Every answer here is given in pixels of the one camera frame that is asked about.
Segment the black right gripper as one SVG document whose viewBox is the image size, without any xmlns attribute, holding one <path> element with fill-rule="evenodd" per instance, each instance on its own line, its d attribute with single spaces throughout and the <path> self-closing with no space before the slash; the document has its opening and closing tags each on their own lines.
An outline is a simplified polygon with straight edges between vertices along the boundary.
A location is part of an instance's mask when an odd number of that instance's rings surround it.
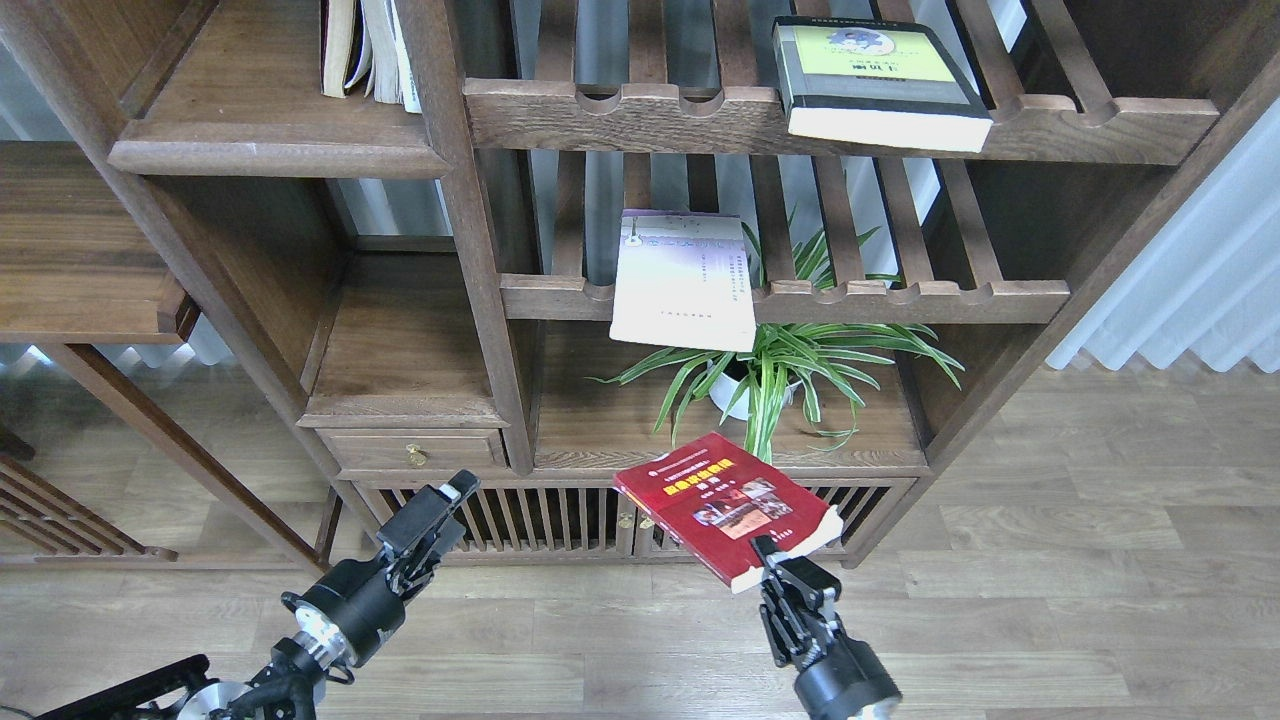
<svg viewBox="0 0 1280 720">
<path fill-rule="evenodd" d="M 759 611 L 774 665 L 797 669 L 794 689 L 808 716 L 888 719 L 902 694 L 872 647 L 845 633 L 833 611 L 840 580 L 806 556 L 790 557 L 771 536 L 750 547 L 763 564 Z"/>
</svg>

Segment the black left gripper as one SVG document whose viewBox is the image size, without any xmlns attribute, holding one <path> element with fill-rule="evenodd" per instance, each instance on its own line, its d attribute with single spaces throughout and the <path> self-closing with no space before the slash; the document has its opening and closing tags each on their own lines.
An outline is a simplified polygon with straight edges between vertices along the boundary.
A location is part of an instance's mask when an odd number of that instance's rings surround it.
<svg viewBox="0 0 1280 720">
<path fill-rule="evenodd" d="M 460 470 L 438 488 L 422 488 L 380 528 L 378 555 L 344 559 L 305 593 L 282 594 L 300 629 L 333 657 L 324 667 L 362 667 L 403 625 L 407 603 L 465 533 L 454 514 L 479 486 Z"/>
</svg>

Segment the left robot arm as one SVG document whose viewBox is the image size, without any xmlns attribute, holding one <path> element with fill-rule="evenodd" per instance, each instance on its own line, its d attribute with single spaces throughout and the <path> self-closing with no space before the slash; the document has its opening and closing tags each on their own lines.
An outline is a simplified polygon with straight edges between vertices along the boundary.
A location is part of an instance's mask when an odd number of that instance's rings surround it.
<svg viewBox="0 0 1280 720">
<path fill-rule="evenodd" d="M 44 714 L 46 719 L 314 719 L 326 682 L 352 684 L 403 625 L 406 607 L 433 579 L 465 533 L 454 512 L 480 480 L 457 471 L 439 488 L 417 492 L 378 532 L 374 557 L 338 562 L 305 593 L 282 602 L 298 632 L 271 648 L 248 682 L 207 676 L 193 655 Z"/>
</svg>

